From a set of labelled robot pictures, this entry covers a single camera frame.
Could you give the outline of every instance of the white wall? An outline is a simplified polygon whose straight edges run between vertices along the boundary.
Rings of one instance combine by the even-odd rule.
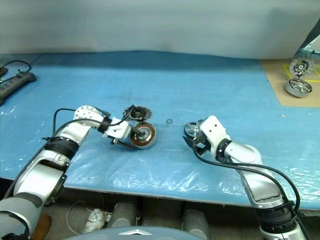
[[[0,0],[0,52],[290,58],[320,0]]]

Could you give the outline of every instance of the blue table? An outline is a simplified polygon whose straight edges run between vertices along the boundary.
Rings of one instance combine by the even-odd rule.
[[[92,130],[72,160],[66,187],[248,205],[238,174],[200,162],[181,137],[186,122],[216,115],[233,140],[258,148],[266,165],[296,183],[302,208],[320,209],[320,110],[281,106],[257,60],[151,51],[1,60],[12,59],[29,61],[37,81],[0,107],[2,178],[14,179],[51,134],[56,109],[94,105],[120,118],[136,104],[153,110],[157,143],[132,151]],[[10,66],[11,73],[16,69]],[[61,113],[58,125],[72,117]],[[292,199],[290,187],[284,189]]]

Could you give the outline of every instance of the metal gear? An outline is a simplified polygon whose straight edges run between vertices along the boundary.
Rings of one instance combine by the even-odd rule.
[[[147,149],[156,141],[156,129],[150,123],[140,123],[135,126],[142,134],[132,132],[130,135],[131,142],[139,148]]]
[[[295,78],[305,77],[309,75],[315,66],[314,61],[307,56],[293,58],[289,71]]]
[[[130,110],[130,107],[127,107],[123,115],[126,115]],[[135,106],[135,109],[130,113],[128,120],[144,122],[152,117],[152,112],[149,108],[144,106]]]
[[[312,92],[312,87],[304,80],[293,78],[286,83],[285,90],[297,98],[304,98]]]

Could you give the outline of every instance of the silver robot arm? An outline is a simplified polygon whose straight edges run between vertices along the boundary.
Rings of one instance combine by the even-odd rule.
[[[259,151],[251,145],[231,141],[226,129],[215,116],[209,116],[199,122],[196,130],[198,133],[193,139],[193,148],[197,144],[205,146],[196,147],[196,152],[199,155],[202,156],[206,151],[210,151],[221,163],[263,164]],[[191,147],[190,141],[186,139],[186,142]],[[267,169],[254,166],[248,168],[263,172],[274,178]],[[237,171],[241,176],[249,201],[257,213],[263,239],[305,240],[300,225],[293,220],[292,205],[285,202],[278,186],[263,175],[244,170]]]
[[[10,196],[0,201],[0,239],[30,237],[43,206],[53,203],[63,189],[67,179],[65,173],[91,128],[112,138],[113,143],[129,135],[141,141],[148,137],[141,135],[140,130],[130,126],[128,121],[109,116],[109,113],[100,114],[93,106],[81,106],[75,110],[73,121],[47,139],[13,182]]]

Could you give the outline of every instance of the cardboard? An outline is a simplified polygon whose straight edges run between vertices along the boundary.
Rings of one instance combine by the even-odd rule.
[[[320,59],[313,60],[313,71],[308,76],[301,78],[312,86],[312,92],[303,98],[295,97],[285,90],[286,83],[293,78],[289,72],[291,59],[260,61],[282,106],[320,108]]]

